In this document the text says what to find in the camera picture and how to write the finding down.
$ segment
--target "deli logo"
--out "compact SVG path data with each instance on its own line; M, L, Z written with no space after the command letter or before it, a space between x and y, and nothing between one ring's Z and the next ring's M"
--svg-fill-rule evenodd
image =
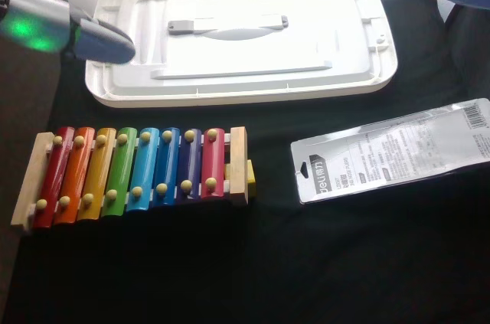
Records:
M328 177L327 162L317 154L309 156L309 162L312 166L316 194L325 194L328 191L332 191L332 185Z

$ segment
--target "white plastic lid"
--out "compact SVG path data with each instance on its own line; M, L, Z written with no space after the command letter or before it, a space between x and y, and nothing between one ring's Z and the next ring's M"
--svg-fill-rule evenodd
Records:
M397 69L380 0L99 0L136 56L87 61L116 107L197 106L367 93Z

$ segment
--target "brown floor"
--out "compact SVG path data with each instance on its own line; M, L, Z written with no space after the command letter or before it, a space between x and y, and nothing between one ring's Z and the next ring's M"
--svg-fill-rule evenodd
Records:
M9 228L35 134L45 131L60 73L57 55L0 38L0 318L19 233Z

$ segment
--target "toy xylophone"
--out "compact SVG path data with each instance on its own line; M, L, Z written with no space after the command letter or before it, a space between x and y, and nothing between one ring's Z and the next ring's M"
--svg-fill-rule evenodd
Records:
M11 224L29 230L217 199L247 205L254 186L244 127L182 136L146 128L139 137L130 127L63 127L36 137Z

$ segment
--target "black fabric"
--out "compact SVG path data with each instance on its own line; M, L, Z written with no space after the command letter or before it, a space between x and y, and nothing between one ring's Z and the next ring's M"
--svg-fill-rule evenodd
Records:
M298 203L292 141L469 99L436 0L384 7L399 68L366 95L116 110L87 92L83 63L65 61L50 130L246 126L258 196L23 237L4 323L488 322L487 168Z

